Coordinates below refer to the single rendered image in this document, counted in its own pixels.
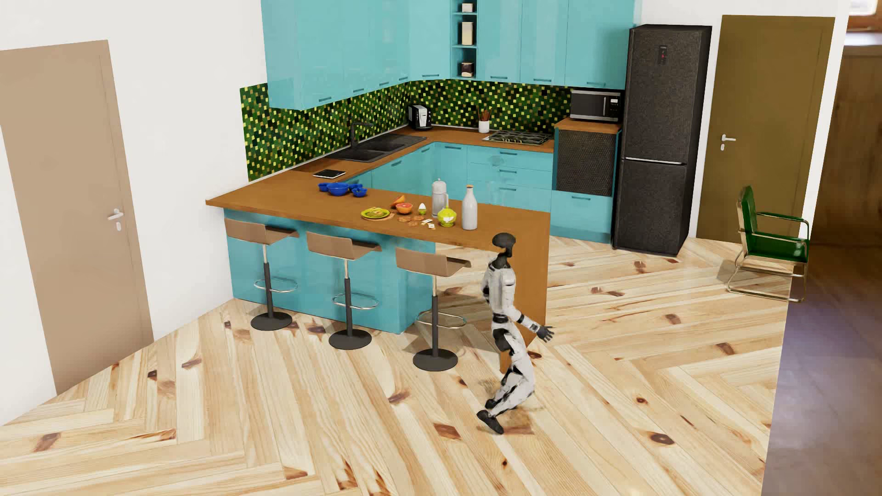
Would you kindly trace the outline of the tan interior door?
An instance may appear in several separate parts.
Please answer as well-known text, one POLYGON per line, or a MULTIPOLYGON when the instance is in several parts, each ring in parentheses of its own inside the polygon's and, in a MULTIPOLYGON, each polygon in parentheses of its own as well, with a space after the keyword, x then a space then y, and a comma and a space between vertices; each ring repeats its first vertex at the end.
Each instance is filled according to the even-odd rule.
POLYGON ((107 40, 0 51, 0 127, 62 393, 153 341, 107 40))

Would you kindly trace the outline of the black kitchen sink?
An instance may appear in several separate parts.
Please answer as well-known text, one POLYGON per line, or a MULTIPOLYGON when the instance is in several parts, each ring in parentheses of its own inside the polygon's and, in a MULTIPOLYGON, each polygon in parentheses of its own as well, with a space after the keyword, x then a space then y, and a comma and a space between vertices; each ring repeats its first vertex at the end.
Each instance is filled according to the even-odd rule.
POLYGON ((357 143, 352 147, 342 149, 338 152, 333 152, 328 155, 328 158, 332 160, 372 163, 391 153, 411 147, 424 140, 426 140, 425 137, 412 136, 409 134, 387 133, 368 141, 357 143))

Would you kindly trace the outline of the black built-in oven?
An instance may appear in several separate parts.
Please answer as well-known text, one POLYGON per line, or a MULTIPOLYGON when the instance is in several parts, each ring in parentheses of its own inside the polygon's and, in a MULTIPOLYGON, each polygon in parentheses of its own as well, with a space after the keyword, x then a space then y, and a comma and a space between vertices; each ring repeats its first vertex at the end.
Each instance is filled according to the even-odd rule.
POLYGON ((618 137, 556 129, 553 189, 612 197, 618 137))

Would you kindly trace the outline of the steel gas hob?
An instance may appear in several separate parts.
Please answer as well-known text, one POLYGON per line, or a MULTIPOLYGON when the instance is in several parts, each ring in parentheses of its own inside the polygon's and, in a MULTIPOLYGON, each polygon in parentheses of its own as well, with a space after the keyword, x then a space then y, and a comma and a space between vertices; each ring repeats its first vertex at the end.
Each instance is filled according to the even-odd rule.
POLYGON ((524 146, 540 146, 553 139, 553 134, 516 130, 497 130, 491 132, 484 141, 512 143, 524 146))

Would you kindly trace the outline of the white humanoid robot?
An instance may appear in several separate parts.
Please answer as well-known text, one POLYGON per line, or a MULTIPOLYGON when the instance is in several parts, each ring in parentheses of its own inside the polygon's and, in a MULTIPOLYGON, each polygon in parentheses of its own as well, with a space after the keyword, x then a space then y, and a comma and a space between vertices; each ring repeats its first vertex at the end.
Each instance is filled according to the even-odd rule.
POLYGON ((541 326, 513 304, 516 275, 508 258, 513 255, 515 242, 516 238, 506 232, 493 237, 492 243, 503 248, 503 252, 491 260, 481 281, 483 297, 493 313, 493 339, 501 352, 508 352, 511 356, 511 364, 501 380, 500 389, 486 401, 484 409, 477 413, 477 417, 498 434, 503 434, 498 416, 517 408, 535 391, 534 367, 516 325, 521 324, 533 333, 541 326))

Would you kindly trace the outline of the olive brown interior door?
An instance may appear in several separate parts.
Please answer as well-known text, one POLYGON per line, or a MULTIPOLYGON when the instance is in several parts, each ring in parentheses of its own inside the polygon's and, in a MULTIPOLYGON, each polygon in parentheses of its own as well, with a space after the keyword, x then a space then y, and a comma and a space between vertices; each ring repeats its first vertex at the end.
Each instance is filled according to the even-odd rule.
POLYGON ((697 237, 739 242, 735 204, 803 212, 833 17, 722 17, 697 237), (736 138, 721 152, 721 136, 736 138))

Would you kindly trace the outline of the green mosaic tile backsplash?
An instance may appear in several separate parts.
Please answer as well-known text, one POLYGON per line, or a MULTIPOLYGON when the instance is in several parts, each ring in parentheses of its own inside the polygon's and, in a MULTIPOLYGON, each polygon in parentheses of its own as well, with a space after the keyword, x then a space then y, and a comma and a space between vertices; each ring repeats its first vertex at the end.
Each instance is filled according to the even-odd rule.
POLYGON ((428 107, 436 125, 476 128, 488 111, 493 130, 544 133, 571 106, 569 87, 459 79, 411 81, 307 110, 270 107, 266 84, 240 95, 250 181, 348 147, 350 118, 374 124, 356 130, 359 141, 401 127, 411 103, 428 107))

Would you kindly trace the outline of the tan seat bar stool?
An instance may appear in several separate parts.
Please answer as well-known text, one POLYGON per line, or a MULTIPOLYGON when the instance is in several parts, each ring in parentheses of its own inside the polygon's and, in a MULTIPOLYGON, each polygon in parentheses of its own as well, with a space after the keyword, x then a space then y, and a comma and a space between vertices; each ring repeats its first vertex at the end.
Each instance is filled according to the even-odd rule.
POLYGON ((226 233, 229 237, 246 242, 258 243, 262 247, 264 279, 254 282, 254 286, 266 292, 267 312, 261 313, 250 321, 252 328, 260 331, 275 331, 288 327, 293 318, 286 312, 274 309, 272 303, 271 272, 267 256, 267 247, 288 237, 300 237, 295 230, 267 226, 262 223, 243 220, 225 219, 226 233))
POLYGON ((432 341, 431 348, 424 349, 413 355, 414 366, 430 372, 449 370, 457 365, 457 355, 447 349, 438 347, 439 316, 458 319, 461 322, 454 326, 442 326, 445 329, 459 329, 466 325, 466 320, 458 315, 440 313, 437 302, 436 277, 450 277, 463 267, 471 267, 471 262, 465 259, 447 257, 442 254, 428 254, 410 251, 401 247, 396 248, 396 263, 401 269, 408 272, 429 275, 432 278, 431 309, 424 310, 417 315, 416 322, 431 324, 432 341))
POLYGON ((355 329, 352 320, 352 292, 348 271, 348 262, 357 260, 370 252, 381 252, 382 247, 373 242, 362 242, 347 237, 334 237, 307 233, 307 244, 311 252, 343 260, 344 264, 344 303, 346 309, 346 325, 344 331, 330 335, 329 344, 342 350, 360 349, 370 344, 371 334, 363 329, 355 329))

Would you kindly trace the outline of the silver microwave oven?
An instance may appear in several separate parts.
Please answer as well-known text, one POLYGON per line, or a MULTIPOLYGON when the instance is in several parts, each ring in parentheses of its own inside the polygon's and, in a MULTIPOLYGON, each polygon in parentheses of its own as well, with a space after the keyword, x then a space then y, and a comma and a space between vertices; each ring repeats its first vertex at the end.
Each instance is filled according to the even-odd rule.
POLYGON ((570 118, 620 123, 623 95, 620 89, 572 88, 570 118))

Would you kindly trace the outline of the wooden L-shaped countertop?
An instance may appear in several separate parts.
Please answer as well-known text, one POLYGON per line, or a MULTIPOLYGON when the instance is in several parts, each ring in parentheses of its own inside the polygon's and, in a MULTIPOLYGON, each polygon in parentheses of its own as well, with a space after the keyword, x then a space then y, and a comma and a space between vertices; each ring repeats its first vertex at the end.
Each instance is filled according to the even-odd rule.
POLYGON ((322 223, 395 237, 492 251, 491 238, 507 232, 516 238, 510 259, 517 276, 514 306, 529 319, 545 324, 548 284, 549 214, 479 204, 474 231, 450 228, 412 229, 397 220, 364 220, 362 210, 386 208, 397 192, 369 189, 365 197, 351 194, 334 197, 318 190, 318 180, 305 173, 288 171, 254 182, 206 201, 211 207, 243 211, 291 220, 322 223))

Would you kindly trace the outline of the teal counter base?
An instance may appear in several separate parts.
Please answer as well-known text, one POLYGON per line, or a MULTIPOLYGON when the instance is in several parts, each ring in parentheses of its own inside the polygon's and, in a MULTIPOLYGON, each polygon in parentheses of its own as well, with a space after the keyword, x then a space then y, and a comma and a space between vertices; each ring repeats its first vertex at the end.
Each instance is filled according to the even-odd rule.
POLYGON ((395 249, 400 246, 434 254, 435 242, 229 209, 224 210, 224 216, 226 220, 256 222, 299 233, 298 238, 288 237, 267 248, 272 299, 278 308, 345 321, 345 308, 333 303, 344 290, 344 264, 340 259, 311 252, 306 237, 310 232, 373 242, 381 247, 381 252, 366 254, 348 264, 354 325, 402 333, 422 310, 430 308, 430 276, 398 268, 395 249))

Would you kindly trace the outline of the teal kitchen cabinets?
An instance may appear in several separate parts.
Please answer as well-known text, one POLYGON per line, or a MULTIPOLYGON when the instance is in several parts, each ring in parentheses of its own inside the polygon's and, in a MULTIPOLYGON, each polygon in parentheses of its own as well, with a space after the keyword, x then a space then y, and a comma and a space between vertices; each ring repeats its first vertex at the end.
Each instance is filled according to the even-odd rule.
POLYGON ((635 0, 261 0, 271 107, 308 109, 405 82, 623 89, 635 0), (461 13, 463 2, 476 12, 461 13), (475 22, 475 45, 458 23, 475 22))
POLYGON ((550 152, 435 142, 347 182, 430 195, 440 178, 455 200, 472 185, 481 204, 549 212, 553 236, 610 242, 613 196, 554 190, 554 158, 550 152))

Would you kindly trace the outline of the black tall refrigerator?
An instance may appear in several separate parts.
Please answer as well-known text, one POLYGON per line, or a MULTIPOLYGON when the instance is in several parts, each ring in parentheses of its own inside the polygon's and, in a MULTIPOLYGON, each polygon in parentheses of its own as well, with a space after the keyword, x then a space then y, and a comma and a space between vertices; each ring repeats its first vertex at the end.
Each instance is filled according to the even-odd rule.
POLYGON ((710 26, 630 31, 611 244, 677 255, 689 231, 710 26))

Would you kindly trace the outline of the green metal frame chair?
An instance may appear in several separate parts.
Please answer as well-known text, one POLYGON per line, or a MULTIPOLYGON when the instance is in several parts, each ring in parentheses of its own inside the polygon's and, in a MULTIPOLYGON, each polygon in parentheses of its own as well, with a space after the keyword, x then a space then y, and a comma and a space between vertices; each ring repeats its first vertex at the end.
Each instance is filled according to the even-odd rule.
POLYGON ((778 301, 787 301, 789 303, 801 303, 805 296, 799 299, 792 297, 784 297, 761 290, 743 289, 732 287, 731 283, 744 268, 744 262, 749 258, 768 260, 773 263, 787 262, 794 266, 791 273, 781 272, 777 270, 745 267, 748 272, 753 272, 771 276, 788 276, 790 278, 799 278, 803 281, 803 294, 807 291, 807 272, 808 272, 808 251, 810 239, 801 237, 791 237, 786 235, 771 234, 758 230, 758 217, 768 217, 779 220, 791 220, 805 224, 806 228, 810 228, 808 220, 786 214, 776 214, 770 212, 758 212, 755 209, 754 196, 752 186, 744 186, 738 194, 736 201, 736 211, 738 220, 738 233, 741 238, 742 249, 735 257, 734 271, 726 281, 726 290, 731 293, 755 296, 764 299, 774 299, 778 301))

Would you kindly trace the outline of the wooden top above oven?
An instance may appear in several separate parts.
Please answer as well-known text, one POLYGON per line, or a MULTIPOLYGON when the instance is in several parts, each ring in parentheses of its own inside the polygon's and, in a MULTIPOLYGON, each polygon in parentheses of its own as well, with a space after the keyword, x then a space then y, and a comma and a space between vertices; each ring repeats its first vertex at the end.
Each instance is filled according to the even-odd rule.
POLYGON ((554 124, 554 127, 558 130, 617 134, 622 129, 622 124, 610 122, 594 122, 567 117, 554 124))

